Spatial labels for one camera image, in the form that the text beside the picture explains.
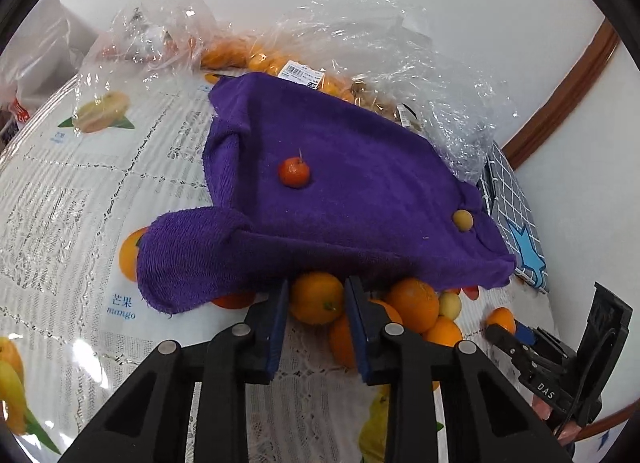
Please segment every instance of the white lace tablecloth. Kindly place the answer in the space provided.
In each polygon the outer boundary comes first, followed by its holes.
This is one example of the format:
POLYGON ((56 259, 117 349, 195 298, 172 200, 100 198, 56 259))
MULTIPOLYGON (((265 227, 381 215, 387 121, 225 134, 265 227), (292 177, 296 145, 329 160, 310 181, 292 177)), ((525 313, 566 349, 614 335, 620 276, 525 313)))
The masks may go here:
MULTIPOLYGON (((162 315, 143 302, 117 261, 124 238, 160 214, 211 204, 201 159, 212 118, 208 91, 194 79, 179 94, 159 92, 132 105, 134 129, 76 136, 58 127, 72 113, 70 81, 0 156, 0 335, 18 346, 30 408, 60 449, 160 341, 203 342, 244 318, 214 305, 162 315), (123 302, 128 315, 107 313, 123 302)), ((514 383, 508 360, 490 350, 480 324, 493 308, 513 307, 521 288, 481 290, 475 302, 461 295, 457 320, 514 383)), ((358 435, 375 394, 334 363, 323 329, 290 321, 274 382, 247 388, 251 460, 358 463, 358 435)), ((446 431, 438 436, 446 461, 446 431)), ((20 443, 36 461, 58 458, 34 436, 20 443)))

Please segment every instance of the barcode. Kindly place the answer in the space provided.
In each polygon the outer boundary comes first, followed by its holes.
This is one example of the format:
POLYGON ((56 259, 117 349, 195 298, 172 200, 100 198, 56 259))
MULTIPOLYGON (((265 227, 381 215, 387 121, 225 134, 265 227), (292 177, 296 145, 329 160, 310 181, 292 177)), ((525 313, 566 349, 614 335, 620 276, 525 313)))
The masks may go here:
POLYGON ((298 69, 295 66, 287 66, 287 73, 291 73, 296 77, 302 77, 302 69, 298 69))

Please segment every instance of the small round yellow fruit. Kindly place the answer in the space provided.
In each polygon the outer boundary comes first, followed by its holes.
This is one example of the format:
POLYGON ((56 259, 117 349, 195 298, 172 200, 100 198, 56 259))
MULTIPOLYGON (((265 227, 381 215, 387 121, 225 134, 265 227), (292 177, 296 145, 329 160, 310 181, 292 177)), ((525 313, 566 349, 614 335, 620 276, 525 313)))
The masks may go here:
POLYGON ((440 301, 440 309, 438 315, 455 320, 462 310, 462 300, 455 293, 443 291, 438 297, 440 301))
POLYGON ((468 232, 474 226, 474 217, 466 210, 456 210, 451 219, 460 232, 468 232))

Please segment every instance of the silver screw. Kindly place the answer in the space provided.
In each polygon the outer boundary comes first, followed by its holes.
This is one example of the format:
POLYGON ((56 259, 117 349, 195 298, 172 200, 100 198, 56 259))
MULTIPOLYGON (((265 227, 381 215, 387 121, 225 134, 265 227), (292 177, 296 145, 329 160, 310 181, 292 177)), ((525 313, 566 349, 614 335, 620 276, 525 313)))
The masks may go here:
POLYGON ((164 342, 160 342, 160 345, 158 346, 158 352, 161 355, 170 355, 177 348, 178 346, 173 340, 165 340, 164 342))
POLYGON ((401 324, 398 324, 396 322, 389 322, 389 324, 385 326, 385 332, 387 335, 397 337, 398 335, 404 333, 404 328, 401 324))
POLYGON ((231 334, 234 337, 244 337, 251 333, 251 326, 249 324, 245 324, 244 322, 240 322, 231 328, 231 334))
POLYGON ((462 340, 458 343, 458 350, 466 355, 472 355, 476 352, 478 347, 471 340, 462 340))

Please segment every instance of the purple cloth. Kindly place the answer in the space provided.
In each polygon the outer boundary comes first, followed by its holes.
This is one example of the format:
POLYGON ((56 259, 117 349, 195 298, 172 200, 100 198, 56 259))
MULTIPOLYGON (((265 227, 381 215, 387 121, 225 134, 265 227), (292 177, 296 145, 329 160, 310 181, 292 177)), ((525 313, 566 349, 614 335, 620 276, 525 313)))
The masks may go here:
POLYGON ((476 187, 458 181, 427 140, 373 112, 280 78, 222 79, 202 155, 214 207, 160 216, 143 236, 138 284, 179 313, 302 271, 435 289, 503 286, 515 268, 476 187), (302 151, 303 189, 279 164, 302 151), (459 208, 474 216, 461 233, 459 208))

